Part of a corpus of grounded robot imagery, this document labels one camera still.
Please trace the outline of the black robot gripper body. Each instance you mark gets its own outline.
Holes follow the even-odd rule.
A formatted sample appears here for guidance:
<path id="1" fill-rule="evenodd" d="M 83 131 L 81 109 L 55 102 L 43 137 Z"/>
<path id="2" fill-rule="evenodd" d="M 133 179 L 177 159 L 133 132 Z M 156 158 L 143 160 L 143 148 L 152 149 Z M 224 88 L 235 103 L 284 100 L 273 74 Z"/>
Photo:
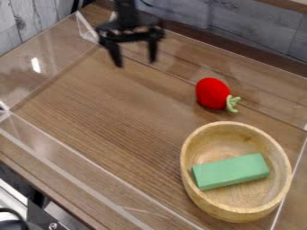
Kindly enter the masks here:
<path id="1" fill-rule="evenodd" d="M 163 20 L 149 13 L 129 14 L 127 17 L 112 12 L 109 20 L 95 27 L 99 35 L 99 44 L 145 41 L 157 45 L 164 39 Z"/>

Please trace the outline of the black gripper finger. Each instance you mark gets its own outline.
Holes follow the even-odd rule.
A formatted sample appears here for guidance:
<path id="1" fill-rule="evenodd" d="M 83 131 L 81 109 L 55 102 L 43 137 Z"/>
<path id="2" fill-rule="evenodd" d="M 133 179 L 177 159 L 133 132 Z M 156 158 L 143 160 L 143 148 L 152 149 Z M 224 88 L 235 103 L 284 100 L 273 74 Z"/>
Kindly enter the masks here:
<path id="1" fill-rule="evenodd" d="M 113 64 L 117 67 L 123 66 L 123 59 L 121 59 L 121 51 L 120 51 L 120 47 L 116 43 L 113 43 L 112 41 L 108 41 L 105 43 L 105 49 L 108 49 Z"/>
<path id="2" fill-rule="evenodd" d="M 159 41 L 149 40 L 148 41 L 148 60 L 151 63 L 156 61 L 157 49 L 159 49 Z"/>

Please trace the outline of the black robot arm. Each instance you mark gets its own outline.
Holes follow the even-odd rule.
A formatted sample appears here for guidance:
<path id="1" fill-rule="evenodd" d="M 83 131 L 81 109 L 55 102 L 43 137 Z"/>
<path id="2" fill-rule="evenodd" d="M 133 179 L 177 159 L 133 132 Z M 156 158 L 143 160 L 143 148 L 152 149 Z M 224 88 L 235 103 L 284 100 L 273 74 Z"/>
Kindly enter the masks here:
<path id="1" fill-rule="evenodd" d="M 115 18 L 99 24 L 95 32 L 99 44 L 108 50 L 117 67 L 124 65 L 120 43 L 144 41 L 148 44 L 148 62 L 157 59 L 159 42 L 165 38 L 163 20 L 136 9 L 136 0 L 113 0 Z"/>

